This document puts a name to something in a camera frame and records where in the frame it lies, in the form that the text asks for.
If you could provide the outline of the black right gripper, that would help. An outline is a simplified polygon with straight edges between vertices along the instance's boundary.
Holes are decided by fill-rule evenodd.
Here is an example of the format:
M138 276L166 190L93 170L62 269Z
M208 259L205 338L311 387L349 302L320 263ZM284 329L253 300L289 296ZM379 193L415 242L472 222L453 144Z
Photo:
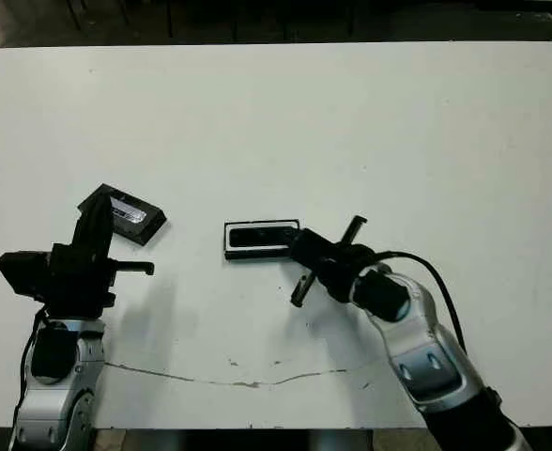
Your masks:
M338 242L331 242L309 228L303 228L289 246L290 257L310 271L302 276L291 295L294 306L303 300L318 280L329 295L340 303L349 303L349 294L360 272L376 263L376 252L364 244L353 243L367 220L356 215Z

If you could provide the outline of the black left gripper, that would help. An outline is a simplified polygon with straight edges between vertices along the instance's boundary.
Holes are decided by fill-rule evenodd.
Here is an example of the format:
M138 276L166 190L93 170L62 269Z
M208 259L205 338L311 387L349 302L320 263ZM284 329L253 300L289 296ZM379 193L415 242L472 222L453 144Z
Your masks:
M50 253L49 282L44 303L50 317L97 319L115 305L110 291L118 272L142 272L155 265L148 261L124 261L108 257L114 231L111 198L92 194L79 207L70 245L56 243Z

